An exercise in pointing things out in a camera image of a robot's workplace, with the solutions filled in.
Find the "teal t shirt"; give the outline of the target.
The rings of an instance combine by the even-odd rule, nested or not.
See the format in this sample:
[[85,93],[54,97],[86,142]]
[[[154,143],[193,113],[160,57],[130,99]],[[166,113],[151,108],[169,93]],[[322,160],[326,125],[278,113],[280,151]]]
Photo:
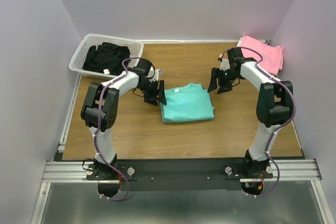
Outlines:
[[163,123],[195,122],[215,118],[209,93],[200,83],[168,89],[164,94],[166,104],[160,104]]

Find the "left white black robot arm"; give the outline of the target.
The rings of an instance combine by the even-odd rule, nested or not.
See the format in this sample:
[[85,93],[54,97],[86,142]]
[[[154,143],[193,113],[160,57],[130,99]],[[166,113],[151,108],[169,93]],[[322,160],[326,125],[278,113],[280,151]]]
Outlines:
[[80,112],[81,119],[92,134],[95,155],[93,166],[87,168],[89,176],[104,179],[121,177],[117,169],[117,155],[112,141],[112,127],[117,119],[119,98],[130,90],[139,89],[145,103],[166,105],[164,80],[160,79],[161,69],[151,61],[137,57],[137,64],[127,67],[130,59],[122,61],[124,70],[117,77],[102,83],[89,85]]

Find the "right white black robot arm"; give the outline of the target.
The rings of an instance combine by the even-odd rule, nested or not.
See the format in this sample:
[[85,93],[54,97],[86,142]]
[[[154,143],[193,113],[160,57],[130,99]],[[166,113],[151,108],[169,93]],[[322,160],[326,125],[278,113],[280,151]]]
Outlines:
[[272,145],[281,129],[293,120],[296,106],[292,83],[282,81],[262,68],[260,64],[263,57],[258,60],[244,57],[243,50],[244,47],[234,47],[223,52],[227,58],[219,56],[220,67],[211,70],[208,92],[230,92],[234,81],[242,79],[249,81],[258,90],[258,130],[239,166],[240,172],[252,178],[267,169]]

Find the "white plastic laundry basket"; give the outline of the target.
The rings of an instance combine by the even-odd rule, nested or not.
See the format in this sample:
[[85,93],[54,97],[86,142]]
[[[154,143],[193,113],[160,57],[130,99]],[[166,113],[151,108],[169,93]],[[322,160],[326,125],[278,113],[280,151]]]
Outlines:
[[107,35],[100,34],[88,34],[83,40],[80,42],[73,56],[71,57],[69,63],[69,69],[75,72],[82,74],[83,76],[99,78],[99,79],[112,79],[115,78],[116,75],[112,74],[104,74],[99,72],[92,72],[83,70],[83,64],[86,59],[86,55],[91,46],[101,45],[103,42],[109,42],[118,46],[127,46],[130,51],[130,57],[142,57],[144,44],[139,40],[121,38],[121,37],[113,37]]

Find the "folded pink t shirt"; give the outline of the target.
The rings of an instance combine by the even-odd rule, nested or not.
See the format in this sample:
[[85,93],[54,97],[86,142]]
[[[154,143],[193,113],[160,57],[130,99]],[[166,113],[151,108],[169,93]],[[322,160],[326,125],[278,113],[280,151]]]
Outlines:
[[269,46],[253,37],[244,35],[238,41],[238,47],[250,48],[262,55],[263,61],[259,64],[268,73],[277,76],[283,67],[283,48]]

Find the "black t shirt in basket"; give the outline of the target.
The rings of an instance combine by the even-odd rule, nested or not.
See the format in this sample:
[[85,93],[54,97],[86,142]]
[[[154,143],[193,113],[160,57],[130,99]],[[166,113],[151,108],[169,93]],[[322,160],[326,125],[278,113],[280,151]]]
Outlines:
[[129,57],[130,51],[127,46],[103,42],[88,49],[82,69],[96,73],[108,70],[109,74],[118,76],[123,71],[122,61]]

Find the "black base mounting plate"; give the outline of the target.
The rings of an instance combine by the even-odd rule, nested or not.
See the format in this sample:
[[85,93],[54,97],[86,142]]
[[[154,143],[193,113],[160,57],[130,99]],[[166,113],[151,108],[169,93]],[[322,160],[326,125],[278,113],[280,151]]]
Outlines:
[[84,170],[87,180],[98,182],[98,192],[117,191],[247,190],[259,195],[264,179],[272,178],[269,160],[245,158],[119,159],[117,171],[93,161]]

